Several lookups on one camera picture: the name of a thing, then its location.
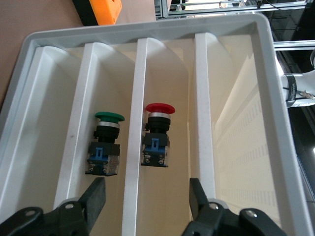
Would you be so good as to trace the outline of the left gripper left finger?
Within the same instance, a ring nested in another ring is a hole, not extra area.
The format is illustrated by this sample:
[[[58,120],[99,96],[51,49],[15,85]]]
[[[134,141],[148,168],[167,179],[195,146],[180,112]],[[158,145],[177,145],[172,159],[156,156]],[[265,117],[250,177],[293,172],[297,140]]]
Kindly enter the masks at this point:
[[[88,236],[106,203],[105,178],[97,177],[78,200],[49,213],[26,207],[0,224],[2,236]]]

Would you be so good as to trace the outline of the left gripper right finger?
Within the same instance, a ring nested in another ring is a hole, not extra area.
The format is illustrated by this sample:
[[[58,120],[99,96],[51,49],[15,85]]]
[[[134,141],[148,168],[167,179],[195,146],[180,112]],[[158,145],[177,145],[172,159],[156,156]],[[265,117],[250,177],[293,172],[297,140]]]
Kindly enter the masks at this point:
[[[227,204],[208,199],[198,178],[189,179],[192,213],[184,236],[284,236],[286,233],[263,211],[245,208],[233,213]]]

